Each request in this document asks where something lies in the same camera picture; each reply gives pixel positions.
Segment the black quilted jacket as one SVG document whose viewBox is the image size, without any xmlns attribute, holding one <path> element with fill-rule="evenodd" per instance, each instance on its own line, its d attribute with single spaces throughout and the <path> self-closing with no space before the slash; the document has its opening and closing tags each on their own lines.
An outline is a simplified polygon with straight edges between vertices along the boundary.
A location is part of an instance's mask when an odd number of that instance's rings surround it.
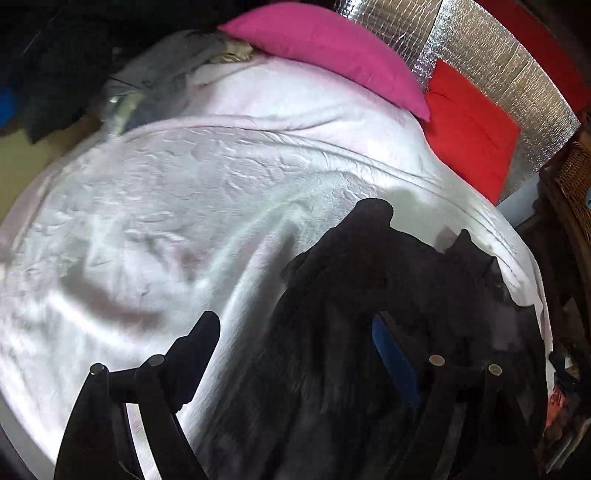
<svg viewBox="0 0 591 480">
<path fill-rule="evenodd" d="M 373 319 L 511 386 L 531 448 L 545 428 L 545 345 L 498 261 L 462 231 L 439 252 L 365 199 L 290 262 L 287 288 L 242 378 L 223 393 L 198 457 L 212 479 L 390 479 L 414 414 L 377 352 Z"/>
</svg>

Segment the pink pillow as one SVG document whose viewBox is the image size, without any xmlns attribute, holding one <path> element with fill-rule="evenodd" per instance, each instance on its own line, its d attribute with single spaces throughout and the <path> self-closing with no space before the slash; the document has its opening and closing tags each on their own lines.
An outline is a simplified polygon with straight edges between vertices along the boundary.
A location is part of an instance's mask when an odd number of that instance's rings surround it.
<svg viewBox="0 0 591 480">
<path fill-rule="evenodd" d="M 422 120 L 431 111 L 406 62 L 369 30 L 327 8 L 266 5 L 218 27 L 268 54 L 337 73 Z"/>
</svg>

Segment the black coat pile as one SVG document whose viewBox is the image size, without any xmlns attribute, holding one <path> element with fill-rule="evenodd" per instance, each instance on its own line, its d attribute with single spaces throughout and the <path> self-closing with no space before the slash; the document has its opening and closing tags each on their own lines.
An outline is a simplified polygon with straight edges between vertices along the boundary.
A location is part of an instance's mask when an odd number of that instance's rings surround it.
<svg viewBox="0 0 591 480">
<path fill-rule="evenodd" d="M 111 67 L 108 35 L 96 24 L 56 16 L 36 32 L 1 39 L 1 85 L 31 143 L 79 120 Z"/>
</svg>

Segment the silver foil insulation board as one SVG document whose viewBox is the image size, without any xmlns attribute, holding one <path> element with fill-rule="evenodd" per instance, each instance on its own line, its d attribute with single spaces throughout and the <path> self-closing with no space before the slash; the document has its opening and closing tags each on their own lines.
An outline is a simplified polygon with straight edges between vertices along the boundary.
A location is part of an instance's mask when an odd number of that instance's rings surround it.
<svg viewBox="0 0 591 480">
<path fill-rule="evenodd" d="M 443 60 L 517 122 L 521 133 L 503 198 L 533 177 L 580 125 L 541 65 L 472 0 L 339 0 L 335 11 L 396 51 L 422 87 Z"/>
</svg>

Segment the wicker basket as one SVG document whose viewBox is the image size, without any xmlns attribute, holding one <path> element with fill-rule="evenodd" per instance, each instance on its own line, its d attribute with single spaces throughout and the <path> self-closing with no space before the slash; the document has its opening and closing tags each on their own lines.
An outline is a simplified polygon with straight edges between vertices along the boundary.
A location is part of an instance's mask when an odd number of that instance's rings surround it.
<svg viewBox="0 0 591 480">
<path fill-rule="evenodd" d="M 542 169 L 542 177 L 557 185 L 590 243 L 590 150 L 572 142 L 563 158 Z"/>
</svg>

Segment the red square pillow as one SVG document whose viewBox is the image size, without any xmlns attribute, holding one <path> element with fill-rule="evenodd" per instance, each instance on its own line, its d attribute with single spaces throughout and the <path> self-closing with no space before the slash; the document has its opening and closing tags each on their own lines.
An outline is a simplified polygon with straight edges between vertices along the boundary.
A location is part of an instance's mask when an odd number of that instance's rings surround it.
<svg viewBox="0 0 591 480">
<path fill-rule="evenodd" d="M 431 118 L 422 127 L 431 149 L 491 203 L 500 200 L 520 126 L 470 80 L 436 62 L 426 100 Z"/>
</svg>

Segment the grey folded garment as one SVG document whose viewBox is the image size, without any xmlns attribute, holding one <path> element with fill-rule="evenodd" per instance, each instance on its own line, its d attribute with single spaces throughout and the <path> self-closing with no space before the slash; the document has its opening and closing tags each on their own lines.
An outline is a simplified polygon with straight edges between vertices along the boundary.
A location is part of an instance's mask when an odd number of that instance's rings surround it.
<svg viewBox="0 0 591 480">
<path fill-rule="evenodd" d="M 108 136 L 179 114 L 190 76 L 207 64 L 249 61 L 256 49 L 222 32 L 176 32 L 130 60 L 109 77 L 94 110 Z"/>
</svg>

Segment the white pink bed blanket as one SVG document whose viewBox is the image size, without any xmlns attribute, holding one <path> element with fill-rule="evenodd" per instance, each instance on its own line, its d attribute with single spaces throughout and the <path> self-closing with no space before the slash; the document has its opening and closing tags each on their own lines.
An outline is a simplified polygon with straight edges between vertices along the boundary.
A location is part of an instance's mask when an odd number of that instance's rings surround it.
<svg viewBox="0 0 591 480">
<path fill-rule="evenodd" d="M 365 199 L 439 252 L 462 231 L 494 257 L 513 301 L 535 309 L 541 275 L 495 206 L 429 146 L 408 111 L 331 72 L 281 58 L 209 65 L 179 117 L 84 145 L 20 197 L 1 228 L 1 453 L 54 477 L 79 392 L 164 355 L 205 311 L 221 334 L 176 413 L 197 461 L 286 291 L 290 262 Z M 139 408 L 126 406 L 143 472 L 163 479 Z M 212 479 L 205 470 L 204 479 Z"/>
</svg>

